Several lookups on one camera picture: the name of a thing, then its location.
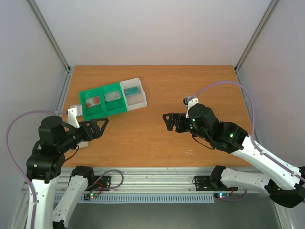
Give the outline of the white card holder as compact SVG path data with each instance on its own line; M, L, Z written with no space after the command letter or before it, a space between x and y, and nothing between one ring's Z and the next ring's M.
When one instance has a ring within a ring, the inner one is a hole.
M85 147L88 147L88 146L89 146L89 142L80 142L80 143L78 143L79 149L85 148Z

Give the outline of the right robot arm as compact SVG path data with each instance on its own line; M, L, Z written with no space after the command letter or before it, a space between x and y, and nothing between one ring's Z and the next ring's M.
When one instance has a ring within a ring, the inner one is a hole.
M221 122L211 108L195 104L187 113L163 114L168 131L190 133L210 144L210 149L232 154L250 163L259 173L247 173L215 166L206 183L195 177L196 189L208 186L217 191L217 199L227 199L221 191L239 188L263 192L286 208L293 208L305 200L305 168L292 166L258 145L237 124Z

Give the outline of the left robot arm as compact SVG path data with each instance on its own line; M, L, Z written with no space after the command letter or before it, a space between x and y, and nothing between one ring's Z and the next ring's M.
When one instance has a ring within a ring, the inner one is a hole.
M95 187L92 167L76 166L71 173L68 188L53 208L65 153L77 148L81 142L98 139L108 124L108 118L80 122L78 128L63 122L59 116L42 120L38 129L39 141L27 160L27 178L30 199L27 226L35 229L66 229L77 202L85 190Z

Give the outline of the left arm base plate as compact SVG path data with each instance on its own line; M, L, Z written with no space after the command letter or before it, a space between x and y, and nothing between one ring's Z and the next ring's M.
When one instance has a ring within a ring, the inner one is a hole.
M102 188L108 191L110 184L111 184L111 176L103 176L92 187L87 188L86 191L99 191Z

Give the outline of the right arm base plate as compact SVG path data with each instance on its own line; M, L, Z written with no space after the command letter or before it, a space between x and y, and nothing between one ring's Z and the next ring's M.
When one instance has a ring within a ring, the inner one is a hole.
M222 183L212 184L209 176L194 176L192 183L195 185L196 191L237 191L238 187L226 187Z

